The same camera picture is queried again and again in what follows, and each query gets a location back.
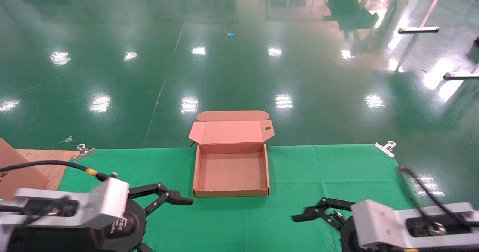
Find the metal clip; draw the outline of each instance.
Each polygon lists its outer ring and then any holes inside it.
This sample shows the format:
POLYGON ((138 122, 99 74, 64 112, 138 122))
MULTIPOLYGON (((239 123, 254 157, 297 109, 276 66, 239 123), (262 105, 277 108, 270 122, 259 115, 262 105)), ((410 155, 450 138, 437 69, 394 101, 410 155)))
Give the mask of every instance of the metal clip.
POLYGON ((385 145, 380 145, 379 143, 374 144, 379 150, 383 151, 386 155, 390 156, 391 158, 394 158, 396 155, 392 153, 392 149, 396 146, 395 141, 388 141, 387 144, 385 145))
POLYGON ((78 156, 76 156, 76 157, 74 157, 74 158, 72 159, 72 160, 74 160, 74 161, 76 161, 76 162, 79 161, 79 160, 81 160, 81 159, 84 158, 84 157, 87 157, 87 156, 89 156, 89 155, 95 153, 95 151, 96 151, 94 148, 92 148, 92 149, 87 149, 87 148, 85 147, 85 144, 79 144, 79 145, 77 145, 77 150, 80 151, 80 155, 78 155, 78 156))

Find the wooden board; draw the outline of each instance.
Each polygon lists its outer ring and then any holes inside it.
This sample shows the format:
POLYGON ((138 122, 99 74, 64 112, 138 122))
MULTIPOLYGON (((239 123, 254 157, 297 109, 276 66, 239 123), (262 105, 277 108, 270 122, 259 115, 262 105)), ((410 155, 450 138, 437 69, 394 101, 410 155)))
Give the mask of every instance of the wooden board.
MULTIPOLYGON (((36 149, 16 149, 20 155, 26 158, 29 162, 37 160, 65 160, 69 161, 71 158, 77 156, 79 151, 71 150, 36 150, 36 149)), ((36 168, 48 178, 48 184, 45 189, 56 190, 60 184, 66 166, 60 165, 39 165, 36 168)))

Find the open cardboard box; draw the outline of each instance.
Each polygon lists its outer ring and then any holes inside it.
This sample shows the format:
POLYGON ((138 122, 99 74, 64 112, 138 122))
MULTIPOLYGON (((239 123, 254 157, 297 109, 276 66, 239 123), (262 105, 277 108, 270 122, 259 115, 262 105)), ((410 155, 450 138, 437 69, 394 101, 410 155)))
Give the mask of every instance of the open cardboard box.
POLYGON ((263 111, 202 112, 190 139, 196 148, 193 193, 196 197, 267 196, 265 141, 274 136, 263 111))

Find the cardboard sheet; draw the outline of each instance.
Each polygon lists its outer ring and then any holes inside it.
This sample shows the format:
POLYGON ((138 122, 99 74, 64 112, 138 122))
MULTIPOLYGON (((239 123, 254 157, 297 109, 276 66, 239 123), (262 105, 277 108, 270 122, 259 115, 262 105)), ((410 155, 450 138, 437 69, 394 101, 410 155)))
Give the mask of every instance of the cardboard sheet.
MULTIPOLYGON (((0 138, 0 167, 26 162, 26 158, 0 138)), ((36 167, 0 172, 0 199, 13 200, 15 192, 21 187, 43 189, 47 184, 48 179, 36 167)))
MULTIPOLYGON (((79 155, 78 150, 40 150, 40 149, 15 149, 22 157, 26 158, 29 162, 35 162, 38 160, 66 160, 69 161, 73 157, 79 155)), ((56 190, 60 185, 61 179, 66 166, 62 165, 38 165, 35 167, 39 170, 47 179, 48 184, 44 189, 56 190)))
MULTIPOLYGON (((118 172, 130 187, 162 182, 193 197, 195 152, 195 148, 97 150, 79 163, 118 172)), ((154 251, 339 252, 339 233, 324 221, 294 223, 290 216, 322 197, 373 199, 396 209, 411 208, 399 187, 396 161, 373 144, 268 147, 268 161, 268 197, 165 204, 148 217, 144 242, 154 251)), ((97 184, 84 172, 67 169, 59 189, 87 192, 97 184)), ((138 202, 145 207, 151 201, 147 197, 138 202)))

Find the table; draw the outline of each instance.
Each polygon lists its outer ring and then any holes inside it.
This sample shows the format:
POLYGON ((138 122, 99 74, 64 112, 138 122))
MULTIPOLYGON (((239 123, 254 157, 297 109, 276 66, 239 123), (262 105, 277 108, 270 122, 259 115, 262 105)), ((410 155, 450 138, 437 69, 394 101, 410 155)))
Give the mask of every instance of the table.
MULTIPOLYGON (((144 242, 156 252, 339 252, 339 233, 325 221, 294 223, 290 216, 322 197, 373 199, 410 208, 399 186, 396 160, 373 144, 268 147, 268 157, 269 196, 164 205, 148 217, 144 242)), ((130 187, 162 182, 193 197, 195 148, 97 150, 79 163, 117 172, 130 187)), ((59 190, 87 192, 96 185, 94 178, 69 168, 59 190)), ((152 200, 138 202, 145 207, 152 200)))

